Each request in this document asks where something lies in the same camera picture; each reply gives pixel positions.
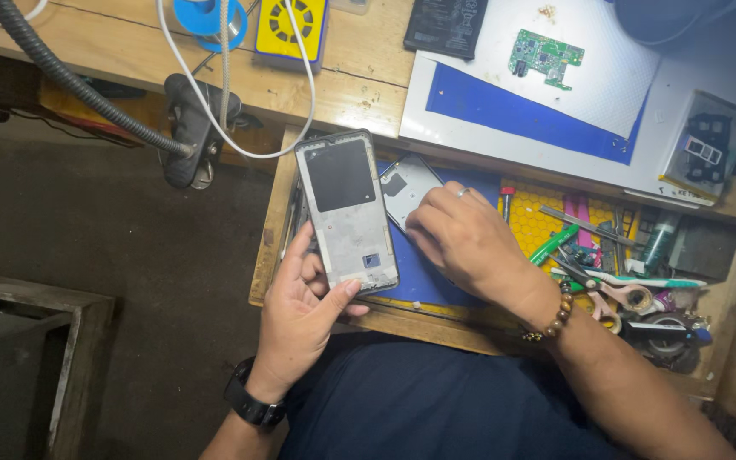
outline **pink scissors handle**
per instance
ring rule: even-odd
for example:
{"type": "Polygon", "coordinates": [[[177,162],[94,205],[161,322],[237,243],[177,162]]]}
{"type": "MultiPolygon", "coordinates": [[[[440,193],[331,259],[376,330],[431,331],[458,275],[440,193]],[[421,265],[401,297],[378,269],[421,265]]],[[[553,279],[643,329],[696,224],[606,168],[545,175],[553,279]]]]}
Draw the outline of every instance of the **pink scissors handle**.
{"type": "Polygon", "coordinates": [[[604,294],[616,299],[619,304],[631,311],[642,311],[652,304],[652,292],[639,284],[628,284],[621,288],[602,282],[598,287],[604,294]]]}
{"type": "Polygon", "coordinates": [[[595,304],[595,311],[592,312],[592,318],[597,319],[601,323],[604,323],[605,319],[612,321],[612,326],[608,329],[612,334],[617,335],[621,331],[621,317],[609,308],[606,300],[598,292],[588,290],[586,294],[592,299],[592,303],[595,304]]]}

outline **watch strap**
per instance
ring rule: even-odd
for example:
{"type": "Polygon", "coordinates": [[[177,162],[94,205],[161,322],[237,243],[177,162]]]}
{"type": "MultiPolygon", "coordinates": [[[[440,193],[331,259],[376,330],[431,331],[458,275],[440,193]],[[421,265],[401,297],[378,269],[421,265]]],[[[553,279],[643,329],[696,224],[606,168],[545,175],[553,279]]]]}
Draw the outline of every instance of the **watch strap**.
{"type": "Polygon", "coordinates": [[[285,404],[282,401],[277,404],[261,402],[245,389],[245,382],[249,380],[253,361],[254,359],[250,358],[238,364],[235,374],[223,392],[223,398],[246,422],[261,427],[277,425],[285,417],[285,404]]]}

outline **blue spool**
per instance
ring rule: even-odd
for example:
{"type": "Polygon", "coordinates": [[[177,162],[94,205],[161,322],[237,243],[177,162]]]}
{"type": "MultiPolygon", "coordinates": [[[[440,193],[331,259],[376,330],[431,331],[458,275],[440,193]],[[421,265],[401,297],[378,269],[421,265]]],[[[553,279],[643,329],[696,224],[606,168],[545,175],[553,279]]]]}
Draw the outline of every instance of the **blue spool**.
{"type": "MultiPolygon", "coordinates": [[[[203,2],[189,2],[188,0],[173,0],[172,8],[175,17],[184,29],[195,36],[201,47],[220,52],[219,43],[213,43],[207,37],[220,34],[220,2],[219,0],[205,0],[203,2]]],[[[236,0],[229,0],[229,22],[240,16],[240,30],[237,36],[229,40],[229,49],[240,46],[249,28],[246,10],[236,0]]]]}

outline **phone battery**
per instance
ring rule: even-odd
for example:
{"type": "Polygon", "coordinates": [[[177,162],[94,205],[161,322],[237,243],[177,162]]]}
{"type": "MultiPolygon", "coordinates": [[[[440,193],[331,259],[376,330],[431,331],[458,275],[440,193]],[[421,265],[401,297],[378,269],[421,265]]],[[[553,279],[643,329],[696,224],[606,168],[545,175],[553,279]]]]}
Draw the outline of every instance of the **phone battery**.
{"type": "Polygon", "coordinates": [[[416,0],[406,47],[472,60],[487,0],[416,0]]]}

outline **green circuit board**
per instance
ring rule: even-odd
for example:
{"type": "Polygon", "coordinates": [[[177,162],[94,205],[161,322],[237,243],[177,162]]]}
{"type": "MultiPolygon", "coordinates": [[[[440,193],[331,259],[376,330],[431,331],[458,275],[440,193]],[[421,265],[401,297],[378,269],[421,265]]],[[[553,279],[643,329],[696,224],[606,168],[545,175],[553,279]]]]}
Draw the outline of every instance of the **green circuit board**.
{"type": "Polygon", "coordinates": [[[544,83],[570,91],[564,83],[567,66],[578,67],[584,59],[584,50],[567,45],[544,35],[521,29],[513,45],[509,68],[513,75],[524,77],[527,69],[534,69],[547,75],[544,83]]]}

